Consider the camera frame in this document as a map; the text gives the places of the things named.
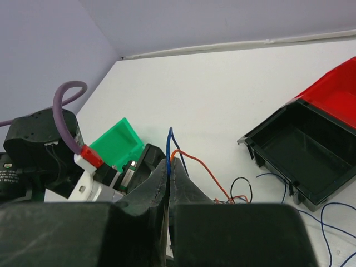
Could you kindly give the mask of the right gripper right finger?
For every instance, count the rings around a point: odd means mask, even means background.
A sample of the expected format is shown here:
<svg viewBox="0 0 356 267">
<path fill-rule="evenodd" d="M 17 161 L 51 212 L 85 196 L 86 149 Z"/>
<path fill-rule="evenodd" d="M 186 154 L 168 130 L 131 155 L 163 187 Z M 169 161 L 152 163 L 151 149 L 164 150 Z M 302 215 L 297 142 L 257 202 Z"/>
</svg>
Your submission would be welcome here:
<svg viewBox="0 0 356 267">
<path fill-rule="evenodd" d="M 298 211 L 274 203 L 216 204 L 171 164 L 169 233 L 176 266 L 317 266 Z"/>
</svg>

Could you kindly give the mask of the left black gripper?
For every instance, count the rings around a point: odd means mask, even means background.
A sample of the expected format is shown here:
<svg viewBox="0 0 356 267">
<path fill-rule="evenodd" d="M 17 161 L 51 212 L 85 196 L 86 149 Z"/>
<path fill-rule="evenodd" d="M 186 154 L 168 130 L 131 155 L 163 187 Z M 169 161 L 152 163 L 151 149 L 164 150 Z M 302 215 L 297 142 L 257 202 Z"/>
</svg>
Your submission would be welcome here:
<svg viewBox="0 0 356 267">
<path fill-rule="evenodd" d="M 147 144 L 138 160 L 130 160 L 113 184 L 113 189 L 125 196 L 146 181 L 166 155 L 152 144 Z"/>
</svg>

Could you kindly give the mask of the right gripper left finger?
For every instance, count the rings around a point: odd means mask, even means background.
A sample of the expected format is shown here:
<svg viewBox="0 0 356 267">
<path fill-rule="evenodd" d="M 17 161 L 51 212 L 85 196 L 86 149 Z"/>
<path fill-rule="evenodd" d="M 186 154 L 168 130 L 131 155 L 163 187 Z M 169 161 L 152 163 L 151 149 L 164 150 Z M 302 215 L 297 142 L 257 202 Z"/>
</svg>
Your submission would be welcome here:
<svg viewBox="0 0 356 267">
<path fill-rule="evenodd" d="M 1 206 L 2 266 L 164 266 L 170 180 L 161 161 L 116 203 Z"/>
</svg>

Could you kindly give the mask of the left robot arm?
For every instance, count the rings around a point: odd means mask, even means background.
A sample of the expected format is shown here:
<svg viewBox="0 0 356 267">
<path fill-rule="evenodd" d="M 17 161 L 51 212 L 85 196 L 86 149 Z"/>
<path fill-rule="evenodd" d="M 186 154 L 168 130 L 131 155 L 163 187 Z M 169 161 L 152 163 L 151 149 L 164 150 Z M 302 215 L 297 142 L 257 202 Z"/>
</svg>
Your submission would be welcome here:
<svg viewBox="0 0 356 267">
<path fill-rule="evenodd" d="M 1 202 L 116 202 L 165 158 L 126 119 L 83 149 L 76 155 L 67 147 L 50 109 L 15 119 L 1 153 Z"/>
</svg>

